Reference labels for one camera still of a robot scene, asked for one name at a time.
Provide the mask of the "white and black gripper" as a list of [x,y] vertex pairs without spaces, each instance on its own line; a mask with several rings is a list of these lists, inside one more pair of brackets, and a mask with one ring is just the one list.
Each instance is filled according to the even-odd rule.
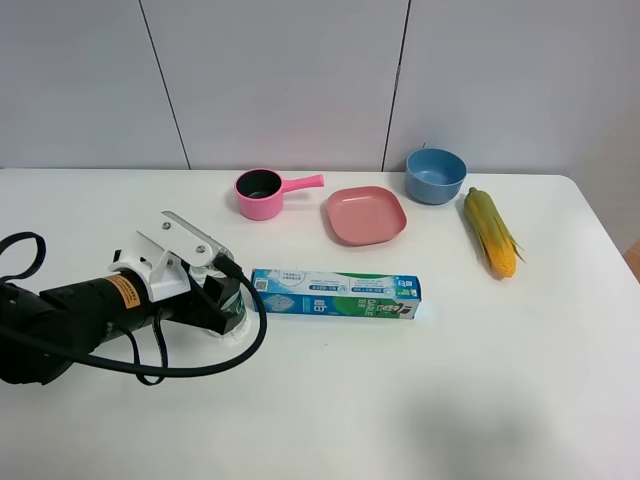
[[226,335],[239,325],[241,283],[226,276],[206,275],[203,286],[190,287],[180,259],[168,250],[121,250],[110,272],[132,271],[143,283],[150,302],[169,298],[172,321]]

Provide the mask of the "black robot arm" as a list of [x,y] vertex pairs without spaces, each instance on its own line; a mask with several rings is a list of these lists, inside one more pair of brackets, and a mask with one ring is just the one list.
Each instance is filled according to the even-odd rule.
[[161,322],[172,321],[226,335],[246,317],[238,280],[207,276],[190,281],[187,292],[153,302],[141,277],[131,269],[34,294],[14,283],[1,283],[1,325],[18,333],[91,354],[101,344],[123,336],[140,353],[133,332],[152,328],[163,368],[169,355]]

